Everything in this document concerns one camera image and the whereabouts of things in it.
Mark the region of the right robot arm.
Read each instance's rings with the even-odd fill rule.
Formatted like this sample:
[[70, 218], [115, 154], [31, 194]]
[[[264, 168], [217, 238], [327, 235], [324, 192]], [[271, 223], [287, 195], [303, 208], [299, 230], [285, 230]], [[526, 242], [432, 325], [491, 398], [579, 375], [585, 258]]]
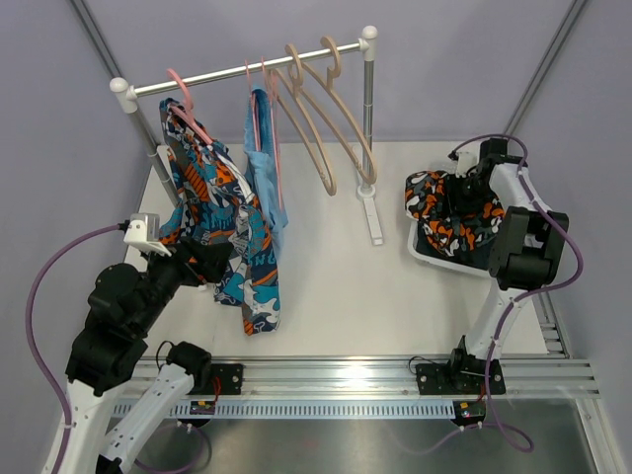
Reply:
[[450, 355], [445, 378], [458, 394], [491, 395], [493, 379], [502, 376], [504, 342], [527, 300], [555, 278], [569, 218], [554, 212], [531, 187], [527, 149], [519, 139], [500, 133], [477, 136], [478, 164], [450, 180], [449, 208], [463, 215], [483, 211], [490, 194], [504, 210], [491, 249], [492, 284], [474, 326]]

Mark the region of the beige hanger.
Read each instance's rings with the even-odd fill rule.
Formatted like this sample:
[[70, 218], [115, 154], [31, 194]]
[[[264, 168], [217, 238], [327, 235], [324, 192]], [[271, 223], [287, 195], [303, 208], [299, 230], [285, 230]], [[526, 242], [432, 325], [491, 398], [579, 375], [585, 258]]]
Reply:
[[[340, 127], [328, 115], [323, 106], [304, 86], [301, 100], [305, 107], [310, 106], [327, 127], [332, 131], [339, 144], [347, 153], [360, 179], [363, 189], [371, 188], [377, 181], [377, 172], [372, 153], [372, 93], [375, 59], [375, 36], [361, 37], [354, 44], [339, 46], [333, 38], [323, 36], [321, 49], [308, 53], [299, 53], [302, 61], [304, 82], [310, 76], [326, 93], [334, 106], [347, 122], [360, 146], [361, 153], [356, 154]], [[348, 52], [362, 54], [364, 64], [363, 116], [358, 121], [349, 106], [335, 88], [336, 80], [342, 75], [342, 55]]]
[[291, 111], [290, 106], [284, 99], [278, 98], [278, 103], [303, 143], [326, 193], [333, 197], [338, 190], [336, 177], [332, 171], [324, 141], [312, 116], [301, 100], [304, 82], [302, 61], [292, 43], [288, 43], [284, 50], [289, 57], [289, 62], [285, 65], [286, 73], [283, 73], [281, 67], [278, 67], [273, 69], [272, 76], [278, 80], [279, 84], [287, 92], [287, 97], [293, 102], [294, 107], [298, 111], [298, 116]]

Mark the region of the orange black camouflage shorts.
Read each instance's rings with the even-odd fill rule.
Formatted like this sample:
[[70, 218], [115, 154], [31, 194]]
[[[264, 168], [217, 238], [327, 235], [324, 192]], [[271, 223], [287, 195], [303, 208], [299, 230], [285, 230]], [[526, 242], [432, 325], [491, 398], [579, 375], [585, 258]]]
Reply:
[[404, 192], [404, 208], [407, 216], [429, 227], [429, 232], [453, 232], [463, 228], [471, 228], [475, 233], [479, 229], [482, 239], [490, 239], [498, 235], [503, 223], [505, 211], [499, 197], [494, 193], [494, 200], [485, 204], [478, 213], [453, 214], [447, 202], [446, 181], [452, 175], [443, 170], [420, 171], [406, 178]]

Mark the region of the dark navy shorts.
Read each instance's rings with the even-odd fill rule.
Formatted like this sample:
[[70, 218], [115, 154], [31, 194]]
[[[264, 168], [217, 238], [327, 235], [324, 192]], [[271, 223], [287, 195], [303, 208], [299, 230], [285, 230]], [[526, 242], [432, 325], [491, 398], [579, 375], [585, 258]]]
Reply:
[[469, 227], [456, 232], [451, 228], [438, 233], [429, 230], [428, 226], [418, 225], [415, 247], [418, 253], [479, 270], [488, 268], [495, 234], [485, 240], [479, 229], [472, 233]]

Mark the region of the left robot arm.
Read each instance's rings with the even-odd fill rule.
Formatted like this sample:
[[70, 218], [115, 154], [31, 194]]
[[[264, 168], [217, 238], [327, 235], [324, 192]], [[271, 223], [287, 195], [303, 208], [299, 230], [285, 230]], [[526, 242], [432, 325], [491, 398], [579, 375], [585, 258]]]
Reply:
[[126, 473], [144, 444], [185, 395], [219, 389], [212, 358], [187, 342], [170, 349], [150, 386], [113, 428], [113, 408], [147, 349], [149, 330], [182, 286], [221, 281], [230, 243], [185, 239], [153, 254], [147, 269], [116, 264], [98, 275], [84, 329], [72, 344], [62, 396], [66, 406], [45, 473]]

